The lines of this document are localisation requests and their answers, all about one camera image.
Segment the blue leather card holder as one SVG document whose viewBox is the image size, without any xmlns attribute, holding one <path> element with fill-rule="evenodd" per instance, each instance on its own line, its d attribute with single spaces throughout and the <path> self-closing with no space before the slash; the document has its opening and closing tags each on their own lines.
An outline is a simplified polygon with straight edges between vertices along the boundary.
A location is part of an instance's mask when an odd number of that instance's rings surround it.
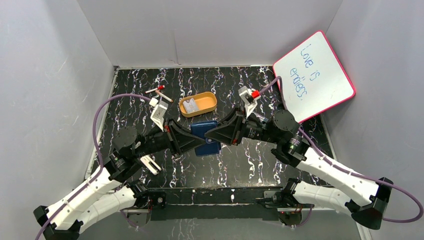
<svg viewBox="0 0 424 240">
<path fill-rule="evenodd" d="M 217 155 L 221 151 L 221 144 L 216 140 L 205 137 L 205 133 L 218 126 L 216 120 L 193 123 L 190 126 L 191 134 L 204 140 L 204 144 L 194 149 L 197 157 Z"/>
</svg>

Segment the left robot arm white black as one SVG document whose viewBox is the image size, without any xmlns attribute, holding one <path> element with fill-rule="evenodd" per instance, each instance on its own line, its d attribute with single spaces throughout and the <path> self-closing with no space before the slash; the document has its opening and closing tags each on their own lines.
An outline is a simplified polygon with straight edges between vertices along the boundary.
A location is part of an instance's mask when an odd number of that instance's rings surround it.
<svg viewBox="0 0 424 240">
<path fill-rule="evenodd" d="M 152 172 L 158 170 L 151 154 L 169 149 L 172 154 L 181 155 L 204 144 L 204 134 L 173 119 L 147 135 L 138 134 L 133 126 L 121 128 L 112 139 L 111 154 L 106 161 L 100 161 L 88 179 L 58 202 L 33 211 L 41 225 L 38 236 L 46 240 L 76 240 L 91 225 L 115 212 L 150 205 L 146 186 L 138 180 L 130 182 L 129 178 L 142 166 Z"/>
</svg>

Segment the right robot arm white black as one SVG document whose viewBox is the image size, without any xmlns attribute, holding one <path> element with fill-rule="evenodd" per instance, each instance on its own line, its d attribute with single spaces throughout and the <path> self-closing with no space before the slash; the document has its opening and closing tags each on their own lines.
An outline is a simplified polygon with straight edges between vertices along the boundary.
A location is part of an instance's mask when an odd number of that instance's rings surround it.
<svg viewBox="0 0 424 240">
<path fill-rule="evenodd" d="M 288 110 L 278 110 L 267 122 L 246 117 L 235 108 L 206 138 L 236 145 L 243 138 L 276 144 L 271 153 L 282 163 L 319 177 L 328 186 L 316 186 L 291 178 L 281 192 L 266 193 L 261 203 L 269 207 L 314 205 L 352 217 L 358 224 L 378 230 L 391 195 L 391 181 L 360 178 L 344 165 L 313 149 L 301 134 L 300 125 Z"/>
</svg>

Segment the orange oval tray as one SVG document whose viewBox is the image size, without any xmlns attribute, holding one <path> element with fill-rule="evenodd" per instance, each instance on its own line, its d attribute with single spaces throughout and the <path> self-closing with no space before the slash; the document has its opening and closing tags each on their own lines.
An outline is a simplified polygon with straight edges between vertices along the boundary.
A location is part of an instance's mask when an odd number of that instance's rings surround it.
<svg viewBox="0 0 424 240">
<path fill-rule="evenodd" d="M 187 113 L 186 112 L 186 110 L 183 107 L 183 101 L 190 99 L 190 98 L 194 98 L 194 100 L 195 100 L 195 102 L 196 102 L 196 104 L 199 108 L 199 111 L 196 111 L 196 112 L 193 112 L 193 113 Z M 199 115 L 206 114 L 206 113 L 214 111 L 217 108 L 217 103 L 218 103 L 218 101 L 217 101 L 215 94 L 210 92 L 210 91 L 206 91 L 206 92 L 202 92 L 202 93 L 199 93 L 199 94 L 195 94 L 195 95 L 192 95 L 192 96 L 187 96 L 187 97 L 182 98 L 179 101 L 178 106 L 179 106 L 181 114 L 184 117 L 191 118 L 191 117 L 199 116 Z"/>
</svg>

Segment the white eraser block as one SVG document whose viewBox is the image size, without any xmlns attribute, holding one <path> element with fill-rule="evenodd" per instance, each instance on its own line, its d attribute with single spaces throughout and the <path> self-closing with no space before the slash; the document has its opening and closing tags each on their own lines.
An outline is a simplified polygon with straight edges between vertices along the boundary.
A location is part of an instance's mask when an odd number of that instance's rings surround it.
<svg viewBox="0 0 424 240">
<path fill-rule="evenodd" d="M 149 155 L 141 157 L 140 161 L 155 176 L 162 170 L 162 168 Z"/>
</svg>

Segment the white marker pen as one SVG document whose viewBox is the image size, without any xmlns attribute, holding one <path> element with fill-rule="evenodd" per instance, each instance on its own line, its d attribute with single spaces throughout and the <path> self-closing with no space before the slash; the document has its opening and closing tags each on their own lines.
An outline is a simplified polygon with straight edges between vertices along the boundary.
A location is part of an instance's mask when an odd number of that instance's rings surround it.
<svg viewBox="0 0 424 240">
<path fill-rule="evenodd" d="M 158 96 L 162 97 L 163 99 L 167 100 L 168 102 L 170 102 L 170 103 L 173 103 L 173 102 L 174 102 L 174 100 L 173 100 L 173 99 L 171 99 L 170 97 L 166 96 L 166 95 L 165 95 L 164 93 L 162 93 L 160 90 L 156 90 L 155 92 L 156 92 L 156 94 L 157 94 Z"/>
</svg>

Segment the red capped marker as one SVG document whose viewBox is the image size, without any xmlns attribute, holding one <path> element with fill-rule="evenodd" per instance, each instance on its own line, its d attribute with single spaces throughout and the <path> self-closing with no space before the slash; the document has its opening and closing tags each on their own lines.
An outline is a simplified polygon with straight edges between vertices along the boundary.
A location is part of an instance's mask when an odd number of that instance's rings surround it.
<svg viewBox="0 0 424 240">
<path fill-rule="evenodd" d="M 152 92 L 155 92 L 155 91 L 160 91 L 164 88 L 165 88 L 165 85 L 159 85 L 158 87 L 153 88 L 153 89 L 149 89 L 149 90 L 145 91 L 144 93 L 149 94 L 149 93 L 152 93 Z"/>
</svg>

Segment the pink framed whiteboard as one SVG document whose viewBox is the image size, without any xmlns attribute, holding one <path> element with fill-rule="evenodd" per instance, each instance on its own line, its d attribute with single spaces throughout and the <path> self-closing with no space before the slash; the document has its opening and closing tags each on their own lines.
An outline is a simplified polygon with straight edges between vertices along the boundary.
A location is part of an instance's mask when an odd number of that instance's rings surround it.
<svg viewBox="0 0 424 240">
<path fill-rule="evenodd" d="M 351 99 L 356 89 L 321 30 L 276 61 L 286 109 L 298 123 Z"/>
</svg>

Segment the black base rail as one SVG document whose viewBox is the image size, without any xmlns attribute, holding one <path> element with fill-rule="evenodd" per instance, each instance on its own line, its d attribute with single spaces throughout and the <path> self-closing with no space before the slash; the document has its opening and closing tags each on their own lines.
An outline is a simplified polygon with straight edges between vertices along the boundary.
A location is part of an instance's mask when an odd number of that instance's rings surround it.
<svg viewBox="0 0 424 240">
<path fill-rule="evenodd" d="M 150 188 L 123 212 L 133 223 L 182 219 L 260 219 L 297 225 L 312 204 L 297 203 L 282 187 Z"/>
</svg>

